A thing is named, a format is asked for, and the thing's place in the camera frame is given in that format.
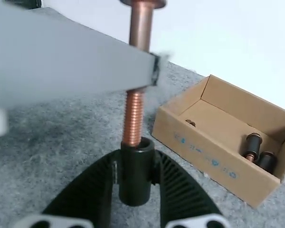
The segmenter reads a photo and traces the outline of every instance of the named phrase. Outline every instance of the rubber bushing with copper core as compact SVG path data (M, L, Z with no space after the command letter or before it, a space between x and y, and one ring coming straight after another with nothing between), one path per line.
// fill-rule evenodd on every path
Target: rubber bushing with copper core
M256 165L269 172L270 174L273 174L277 165L277 157L269 151L261 152Z
M120 0L123 4L126 4L128 6L132 6L132 3L135 2L145 2L150 3L154 5L154 9L160 9L166 6L167 1L166 0Z
M260 146L263 142L262 137L258 133L251 133L246 138L247 147L243 156L251 162L258 159Z

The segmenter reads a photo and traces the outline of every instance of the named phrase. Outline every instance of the copper bolt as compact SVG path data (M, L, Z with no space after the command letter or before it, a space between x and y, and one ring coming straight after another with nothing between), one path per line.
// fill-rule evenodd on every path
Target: copper bolt
M132 7L129 44L149 52L153 10L164 7L165 0L121 0ZM123 143L138 146L142 137L144 88L127 91Z
M193 127L195 127L195 123L191 120L186 120L187 123L191 124Z

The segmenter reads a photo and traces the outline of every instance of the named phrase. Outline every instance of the gray plastic arm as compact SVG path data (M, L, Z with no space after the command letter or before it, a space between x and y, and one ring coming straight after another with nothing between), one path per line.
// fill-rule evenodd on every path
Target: gray plastic arm
M73 21L0 4L0 108L149 86L156 62Z

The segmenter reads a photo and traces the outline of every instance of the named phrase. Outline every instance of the black plastic part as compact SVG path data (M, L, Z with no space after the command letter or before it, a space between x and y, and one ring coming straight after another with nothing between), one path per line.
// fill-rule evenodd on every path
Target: black plastic part
M246 157L248 154L253 154L254 159L258 159L260 154L260 146L262 144L262 137L258 133L251 133L246 138L247 141L247 148L245 153L243 154Z
M12 3L16 6L23 7L28 10L41 7L41 0L4 0L4 1L8 3Z
M277 165L277 157L271 152L261 152L260 158L256 162L256 165L270 174L273 174Z
M149 151L149 149L152 151L151 148L153 148L153 152L150 152L149 155L147 155L148 153L138 153L132 150L126 150L126 152L125 150L123 152L117 150L109 153L68 184L46 207L43 214L87 219L93 223L95 228L109 228L113 177L115 176L113 165L117 162L117 166L120 167L123 155L125 156L124 162L134 163L130 158L137 159L135 162L143 161L144 164L151 167L150 170L152 171L149 180L147 175L149 169L136 170L136 168L127 166L126 170L138 171L138 173L125 174L130 176L134 174L142 183L131 179L118 180L118 183L123 184L123 187L129 188L122 189L122 191L133 194L136 187L129 186L130 183L142 186L146 191L146 193L143 193L138 190L141 196L134 195L132 202L146 201L150 195L149 184L160 184L161 228L164 228L169 221L177 219L213 213L221 214L203 188L178 163L166 154L154 150L154 144L149 139L143 138L142 143L146 143L144 146L141 145L142 148L145 148L146 151ZM145 155L146 158L143 157L142 160L139 160L136 157L137 154Z
M204 189L174 160L157 151L160 163L161 228L168 222L221 214Z
M142 138L138 147L122 144L119 162L119 198L128 206L148 202L154 168L154 142Z
M76 177L43 214L87 219L95 228L108 228L113 187L111 164L115 154L116 151L102 157Z

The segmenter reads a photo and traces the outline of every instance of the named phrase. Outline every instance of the cardboard box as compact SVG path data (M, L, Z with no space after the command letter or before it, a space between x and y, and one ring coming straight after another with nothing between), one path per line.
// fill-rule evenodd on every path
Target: cardboard box
M278 157L273 175L241 156L252 132ZM252 207L285 178L285 110L213 75L161 106L152 135Z

